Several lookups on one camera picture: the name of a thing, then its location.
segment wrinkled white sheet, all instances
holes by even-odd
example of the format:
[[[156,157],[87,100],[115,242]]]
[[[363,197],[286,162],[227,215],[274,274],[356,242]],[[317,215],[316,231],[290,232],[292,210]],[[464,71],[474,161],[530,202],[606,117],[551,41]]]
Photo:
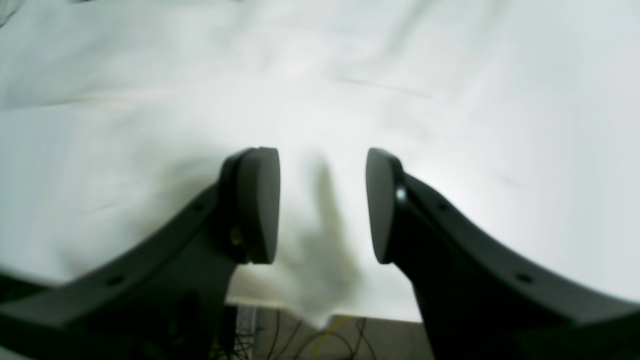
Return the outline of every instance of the wrinkled white sheet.
[[[420,321],[377,264],[382,147],[496,239],[640,299],[640,8],[630,1],[25,0],[0,28],[0,265],[61,284],[277,147],[272,266],[228,301]]]

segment floor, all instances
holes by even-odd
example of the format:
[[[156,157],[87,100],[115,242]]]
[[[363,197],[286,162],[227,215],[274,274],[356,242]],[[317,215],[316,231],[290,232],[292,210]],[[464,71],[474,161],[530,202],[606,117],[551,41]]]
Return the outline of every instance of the floor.
[[[271,351],[276,330],[280,328],[274,350]],[[363,318],[337,316],[328,329],[332,335],[323,339],[324,331],[317,331],[286,311],[259,309],[256,315],[257,334],[254,339],[254,360],[431,360],[434,359],[421,323],[394,322],[371,319],[365,321],[364,338],[358,339]],[[291,343],[287,342],[294,335]]]

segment black plastic bracket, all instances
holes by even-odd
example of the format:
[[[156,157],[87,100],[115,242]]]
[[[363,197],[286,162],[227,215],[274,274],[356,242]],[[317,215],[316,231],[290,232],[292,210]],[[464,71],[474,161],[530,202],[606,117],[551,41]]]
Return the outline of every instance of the black plastic bracket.
[[[118,259],[59,288],[14,281],[0,345],[41,360],[207,359],[237,264],[273,261],[279,198],[276,149],[230,156],[218,182]]]
[[[640,356],[639,304],[509,250],[384,150],[369,150],[366,181],[376,257],[413,283],[438,360]]]

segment white cloth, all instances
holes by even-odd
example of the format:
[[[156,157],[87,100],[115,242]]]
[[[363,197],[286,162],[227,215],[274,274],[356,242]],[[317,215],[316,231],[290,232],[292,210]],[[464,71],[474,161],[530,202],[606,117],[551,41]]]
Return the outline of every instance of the white cloth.
[[[420,321],[377,264],[370,147],[497,240],[640,299],[637,3],[26,0],[0,28],[0,265],[60,284],[247,146],[277,147],[272,266],[228,301]]]

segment yellow cable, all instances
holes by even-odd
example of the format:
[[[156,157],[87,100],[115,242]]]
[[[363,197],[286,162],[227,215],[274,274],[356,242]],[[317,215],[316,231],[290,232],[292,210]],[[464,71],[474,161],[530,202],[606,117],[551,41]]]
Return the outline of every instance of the yellow cable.
[[[316,358],[318,356],[318,352],[320,351],[320,347],[322,346],[324,341],[329,337],[329,335],[331,335],[332,332],[334,332],[342,324],[346,323],[350,319],[352,319],[352,318],[348,317],[348,316],[345,316],[344,318],[341,318],[340,320],[336,321],[335,324],[333,324],[329,329],[327,329],[327,331],[324,333],[322,338],[320,338],[320,340],[318,341],[318,344],[316,345],[316,348],[314,349],[314,355],[311,357],[311,360],[316,360]]]

